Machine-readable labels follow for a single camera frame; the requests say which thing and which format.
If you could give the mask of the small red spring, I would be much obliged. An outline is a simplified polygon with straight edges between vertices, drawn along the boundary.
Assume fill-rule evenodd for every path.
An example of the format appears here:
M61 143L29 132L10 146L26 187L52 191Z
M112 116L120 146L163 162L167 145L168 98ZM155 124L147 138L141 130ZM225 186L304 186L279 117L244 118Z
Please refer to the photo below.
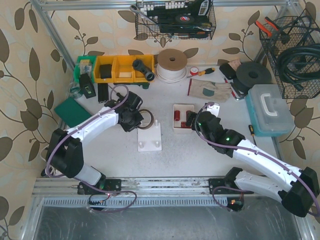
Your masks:
M181 127L182 129L188 129L188 128L189 128L189 126L187 125L187 122L186 122L186 121L182 121L182 122L180 123L180 127Z

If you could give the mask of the large red spring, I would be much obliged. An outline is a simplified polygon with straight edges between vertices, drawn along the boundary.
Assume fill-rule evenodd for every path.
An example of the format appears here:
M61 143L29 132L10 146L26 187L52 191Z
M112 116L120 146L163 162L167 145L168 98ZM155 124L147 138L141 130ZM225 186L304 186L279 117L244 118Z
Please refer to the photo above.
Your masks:
M178 122L181 120L181 112L179 110L174 111L173 119L175 122Z

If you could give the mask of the brown tape roll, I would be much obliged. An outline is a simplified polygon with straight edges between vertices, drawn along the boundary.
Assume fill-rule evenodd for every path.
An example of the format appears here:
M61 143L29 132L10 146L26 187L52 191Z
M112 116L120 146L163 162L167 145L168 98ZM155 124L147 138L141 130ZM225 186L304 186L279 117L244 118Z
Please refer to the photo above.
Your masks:
M148 109L140 109L139 113L142 115L143 119L140 126L138 127L141 130L147 130L154 124L155 118L152 112Z

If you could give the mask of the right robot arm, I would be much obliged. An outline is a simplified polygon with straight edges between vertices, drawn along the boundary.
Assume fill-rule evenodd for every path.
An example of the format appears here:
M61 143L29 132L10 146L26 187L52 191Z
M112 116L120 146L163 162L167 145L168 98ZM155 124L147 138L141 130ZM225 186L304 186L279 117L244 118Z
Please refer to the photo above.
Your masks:
M312 216L320 215L317 197L320 186L317 173L310 167L300 169L259 149L249 139L232 129L225 129L221 119L201 109L187 111L186 125L218 153L240 160L262 175L233 167L224 177L224 189L257 193L271 198L291 214L304 218L315 207Z

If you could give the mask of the white peg fixture plate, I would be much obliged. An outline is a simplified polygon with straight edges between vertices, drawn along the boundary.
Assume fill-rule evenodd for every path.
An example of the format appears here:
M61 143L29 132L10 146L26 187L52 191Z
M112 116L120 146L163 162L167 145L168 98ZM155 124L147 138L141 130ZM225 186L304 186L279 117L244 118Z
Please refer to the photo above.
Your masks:
M161 123L156 119L148 129L138 129L137 150L139 152L153 152L162 150Z

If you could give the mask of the white spring tray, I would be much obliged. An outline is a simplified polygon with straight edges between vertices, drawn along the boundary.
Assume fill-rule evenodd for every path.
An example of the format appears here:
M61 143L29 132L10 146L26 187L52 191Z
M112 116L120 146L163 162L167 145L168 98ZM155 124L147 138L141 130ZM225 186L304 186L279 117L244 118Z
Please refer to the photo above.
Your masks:
M180 111L180 121L174 121L174 111ZM173 105L173 132L175 134L190 134L191 128L181 128L181 122L186 122L186 111L194 111L195 107L192 104L174 104Z

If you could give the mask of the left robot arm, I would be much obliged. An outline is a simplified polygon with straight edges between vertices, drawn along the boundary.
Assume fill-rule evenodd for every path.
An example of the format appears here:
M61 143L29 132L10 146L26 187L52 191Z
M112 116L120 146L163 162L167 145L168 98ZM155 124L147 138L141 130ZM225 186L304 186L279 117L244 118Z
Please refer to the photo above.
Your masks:
M60 177L76 179L95 193L108 194L106 177L99 170L85 163L83 147L105 130L120 125L128 133L138 128L144 119L139 111L143 100L128 91L118 94L118 100L109 100L96 114L67 130L56 129L51 136L46 154L46 173L54 177L50 168Z

